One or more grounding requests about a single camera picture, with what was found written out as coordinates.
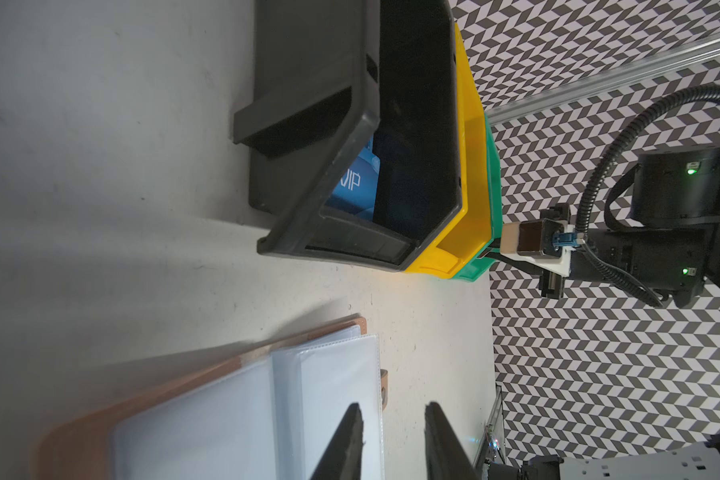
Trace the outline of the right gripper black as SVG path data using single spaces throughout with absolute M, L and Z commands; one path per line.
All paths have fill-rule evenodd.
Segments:
M 592 230 L 587 240 L 567 247 L 570 273 L 563 277 L 542 273 L 543 297 L 560 299 L 567 280 L 615 286 L 615 280 L 597 268 L 609 265 L 625 282 L 644 294 L 652 292 L 662 306 L 694 304 L 704 289 L 708 260 L 708 232 L 704 229 L 645 230 L 629 232 Z

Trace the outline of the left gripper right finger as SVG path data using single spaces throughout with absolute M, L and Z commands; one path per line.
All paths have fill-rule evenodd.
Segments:
M 425 408 L 425 456 L 429 480 L 479 478 L 437 402 Z

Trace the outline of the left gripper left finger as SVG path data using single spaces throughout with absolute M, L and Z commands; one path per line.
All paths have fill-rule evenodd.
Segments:
M 363 427 L 360 405 L 350 404 L 317 464 L 312 480 L 361 478 Z

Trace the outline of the tan leather card holder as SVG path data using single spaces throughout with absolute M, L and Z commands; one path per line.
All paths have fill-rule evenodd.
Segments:
M 351 315 L 270 341 L 51 430 L 35 479 L 309 479 L 349 407 L 358 479 L 385 475 L 379 341 Z

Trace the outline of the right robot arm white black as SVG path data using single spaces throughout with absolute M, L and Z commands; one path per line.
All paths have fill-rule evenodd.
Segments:
M 605 149 L 578 201 L 570 279 L 609 284 L 655 308 L 692 304 L 707 281 L 720 288 L 720 146 L 642 153 L 596 204 L 647 127 L 692 103 L 720 107 L 720 85 L 664 96 Z

